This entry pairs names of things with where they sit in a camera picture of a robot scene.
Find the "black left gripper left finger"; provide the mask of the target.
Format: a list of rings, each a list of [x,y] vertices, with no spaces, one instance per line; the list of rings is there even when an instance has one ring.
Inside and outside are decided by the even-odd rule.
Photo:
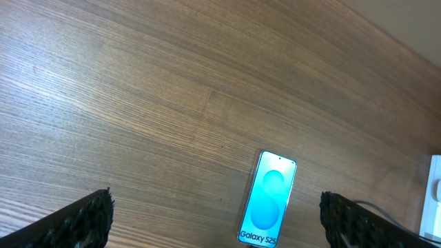
[[[1,238],[7,247],[106,246],[114,215],[110,190],[94,193]]]

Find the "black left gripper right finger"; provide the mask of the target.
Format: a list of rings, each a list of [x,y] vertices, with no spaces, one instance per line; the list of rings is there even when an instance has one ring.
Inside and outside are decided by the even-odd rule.
[[[340,194],[323,192],[320,197],[320,222],[331,247],[369,248],[436,248],[437,241],[420,236],[401,224],[389,214],[384,218],[362,207],[372,203],[349,200]]]

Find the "blue Galaxy smartphone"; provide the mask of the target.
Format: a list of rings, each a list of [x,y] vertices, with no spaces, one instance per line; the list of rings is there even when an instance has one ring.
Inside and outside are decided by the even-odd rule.
[[[258,158],[237,239],[252,247],[278,244],[297,162],[268,150]]]

